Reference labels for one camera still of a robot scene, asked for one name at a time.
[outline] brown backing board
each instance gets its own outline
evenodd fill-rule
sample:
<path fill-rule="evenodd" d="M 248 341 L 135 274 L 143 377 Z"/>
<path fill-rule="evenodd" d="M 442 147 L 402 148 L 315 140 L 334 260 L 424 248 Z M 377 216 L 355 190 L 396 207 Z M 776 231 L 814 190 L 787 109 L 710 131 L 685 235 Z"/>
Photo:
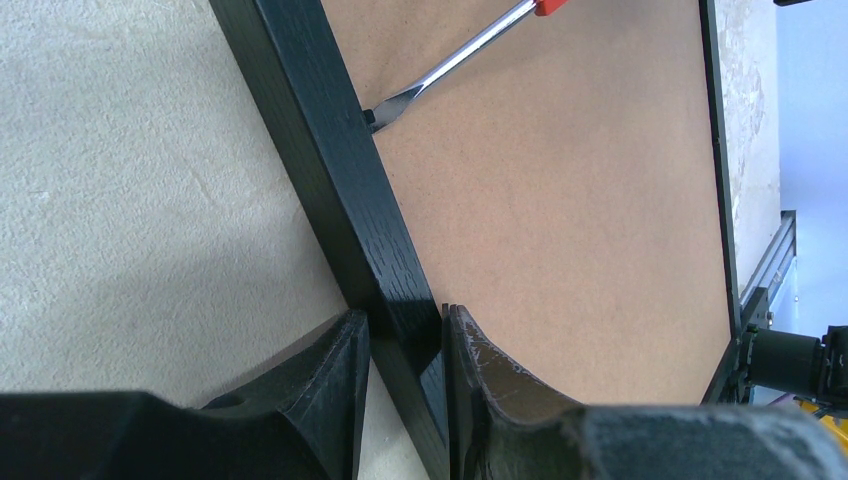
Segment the brown backing board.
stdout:
<path fill-rule="evenodd" d="M 365 106 L 514 0 L 325 0 Z M 698 403 L 728 310 L 697 3 L 528 18 L 375 139 L 437 302 L 585 402 Z"/>

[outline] red screwdriver handle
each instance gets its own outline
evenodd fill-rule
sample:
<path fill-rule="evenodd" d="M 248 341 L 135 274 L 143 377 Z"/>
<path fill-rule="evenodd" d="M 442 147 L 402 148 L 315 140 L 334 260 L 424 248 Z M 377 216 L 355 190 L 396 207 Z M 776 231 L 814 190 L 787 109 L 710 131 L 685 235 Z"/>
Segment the red screwdriver handle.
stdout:
<path fill-rule="evenodd" d="M 536 0 L 536 15 L 547 17 L 554 13 L 557 8 L 563 6 L 568 0 Z"/>

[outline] yellow object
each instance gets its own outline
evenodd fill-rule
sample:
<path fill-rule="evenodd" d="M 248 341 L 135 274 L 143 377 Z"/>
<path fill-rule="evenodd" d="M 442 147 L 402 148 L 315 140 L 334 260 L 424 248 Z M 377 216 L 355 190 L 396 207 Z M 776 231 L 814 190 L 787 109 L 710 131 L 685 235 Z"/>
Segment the yellow object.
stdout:
<path fill-rule="evenodd" d="M 801 410 L 811 414 L 819 408 L 804 400 L 800 400 L 798 404 L 801 406 Z M 825 415 L 819 422 L 839 441 L 839 445 L 842 447 L 842 453 L 848 455 L 848 420 L 841 420 L 833 418 L 830 415 Z"/>

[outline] black wooden frame edge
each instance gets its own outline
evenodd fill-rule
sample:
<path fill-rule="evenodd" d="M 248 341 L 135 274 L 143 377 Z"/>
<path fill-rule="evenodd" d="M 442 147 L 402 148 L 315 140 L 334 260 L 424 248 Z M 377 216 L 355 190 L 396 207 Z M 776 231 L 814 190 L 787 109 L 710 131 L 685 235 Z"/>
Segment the black wooden frame edge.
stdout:
<path fill-rule="evenodd" d="M 319 0 L 211 0 L 432 478 L 448 474 L 441 315 Z"/>
<path fill-rule="evenodd" d="M 730 195 L 730 174 L 727 168 L 727 137 L 724 125 L 724 99 L 721 87 L 721 65 L 718 51 L 718 29 L 715 0 L 699 0 L 701 10 L 701 39 L 704 46 L 704 67 L 707 80 L 707 97 L 710 107 L 710 129 L 713 143 L 713 161 L 716 172 L 716 193 L 721 226 L 721 246 L 724 261 L 724 281 L 727 311 L 730 319 L 730 341 L 716 368 L 702 403 L 716 403 L 727 383 L 739 356 L 742 320 L 736 274 L 736 248 L 733 239 L 733 205 Z"/>

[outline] light blue wall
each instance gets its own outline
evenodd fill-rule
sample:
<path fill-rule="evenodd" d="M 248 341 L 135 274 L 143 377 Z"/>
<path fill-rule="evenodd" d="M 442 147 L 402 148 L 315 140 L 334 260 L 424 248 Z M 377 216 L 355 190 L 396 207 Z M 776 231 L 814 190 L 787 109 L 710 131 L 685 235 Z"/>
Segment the light blue wall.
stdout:
<path fill-rule="evenodd" d="M 848 1 L 777 12 L 783 209 L 798 210 L 794 330 L 848 324 Z"/>

